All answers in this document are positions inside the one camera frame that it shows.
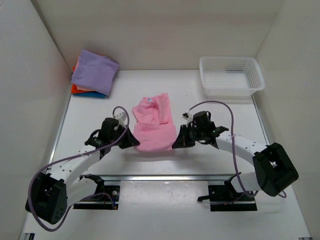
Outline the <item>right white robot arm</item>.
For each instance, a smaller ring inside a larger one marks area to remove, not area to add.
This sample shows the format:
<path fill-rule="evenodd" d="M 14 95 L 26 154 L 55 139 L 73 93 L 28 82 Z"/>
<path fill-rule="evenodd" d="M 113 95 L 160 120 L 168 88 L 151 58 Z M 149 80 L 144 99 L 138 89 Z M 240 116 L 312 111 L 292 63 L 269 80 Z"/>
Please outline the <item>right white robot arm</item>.
<path fill-rule="evenodd" d="M 275 197 L 299 178 L 285 149 L 279 143 L 260 144 L 239 135 L 233 135 L 224 126 L 211 121 L 211 113 L 200 111 L 184 113 L 186 124 L 181 125 L 172 148 L 191 148 L 196 143 L 210 145 L 232 153 L 254 167 L 253 172 L 238 173 L 225 180 L 224 195 L 236 200 L 244 192 L 262 191 Z"/>

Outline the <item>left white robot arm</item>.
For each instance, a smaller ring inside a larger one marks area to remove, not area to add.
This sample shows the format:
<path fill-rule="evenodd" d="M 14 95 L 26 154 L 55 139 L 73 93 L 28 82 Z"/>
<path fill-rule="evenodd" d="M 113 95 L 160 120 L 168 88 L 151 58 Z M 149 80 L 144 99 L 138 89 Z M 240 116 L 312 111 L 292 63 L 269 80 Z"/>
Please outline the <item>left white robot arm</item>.
<path fill-rule="evenodd" d="M 102 178 L 86 172 L 92 165 L 113 146 L 126 149 L 139 144 L 129 129 L 126 116 L 107 117 L 74 158 L 55 161 L 50 172 L 40 171 L 35 175 L 25 209 L 52 225 L 58 223 L 73 204 L 89 196 L 99 199 L 104 195 Z"/>

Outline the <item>pink t shirt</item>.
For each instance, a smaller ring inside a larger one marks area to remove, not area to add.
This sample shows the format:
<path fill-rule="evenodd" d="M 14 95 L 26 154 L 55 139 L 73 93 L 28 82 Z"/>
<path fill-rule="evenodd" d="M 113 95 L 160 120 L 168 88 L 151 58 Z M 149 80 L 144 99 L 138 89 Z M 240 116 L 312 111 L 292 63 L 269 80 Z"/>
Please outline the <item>pink t shirt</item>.
<path fill-rule="evenodd" d="M 144 97 L 132 108 L 132 113 L 136 120 L 133 136 L 140 142 L 136 147 L 138 151 L 159 153 L 172 150 L 177 130 L 167 93 Z"/>

